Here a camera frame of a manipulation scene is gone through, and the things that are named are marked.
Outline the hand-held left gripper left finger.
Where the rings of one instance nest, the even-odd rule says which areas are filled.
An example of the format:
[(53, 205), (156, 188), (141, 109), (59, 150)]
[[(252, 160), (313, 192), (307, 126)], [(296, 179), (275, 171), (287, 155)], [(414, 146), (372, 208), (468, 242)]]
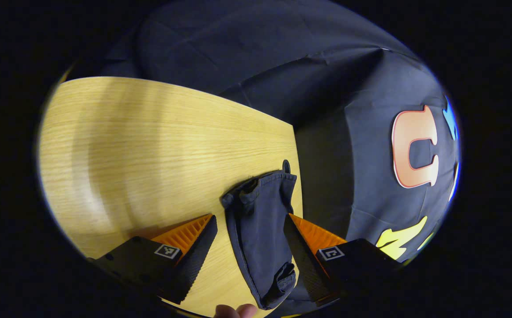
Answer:
[(207, 214), (153, 239), (132, 237), (90, 263), (143, 294), (181, 304), (217, 232), (216, 216)]

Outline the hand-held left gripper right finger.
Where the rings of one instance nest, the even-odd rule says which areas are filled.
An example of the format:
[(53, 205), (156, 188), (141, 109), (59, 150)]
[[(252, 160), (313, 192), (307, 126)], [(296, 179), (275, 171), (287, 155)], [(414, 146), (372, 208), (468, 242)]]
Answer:
[(344, 240), (292, 213), (286, 215), (284, 234), (316, 306), (367, 296), (401, 269), (399, 262), (366, 239)]

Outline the dark denim jeans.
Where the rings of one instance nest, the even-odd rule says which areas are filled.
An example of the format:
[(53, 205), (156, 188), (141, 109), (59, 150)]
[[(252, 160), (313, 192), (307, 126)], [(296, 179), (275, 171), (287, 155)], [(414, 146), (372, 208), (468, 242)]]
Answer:
[(282, 169), (270, 171), (237, 183), (220, 200), (236, 262), (262, 310), (275, 309), (296, 285), (284, 234), (296, 181)]

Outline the black backdrop cloth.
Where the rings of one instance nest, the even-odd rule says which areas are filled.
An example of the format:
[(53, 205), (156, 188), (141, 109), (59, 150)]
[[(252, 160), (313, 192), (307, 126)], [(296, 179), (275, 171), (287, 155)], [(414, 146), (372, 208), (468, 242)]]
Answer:
[(460, 147), (445, 88), (403, 43), (330, 0), (172, 0), (96, 75), (197, 89), (291, 124), (304, 217), (399, 262), (446, 216)]

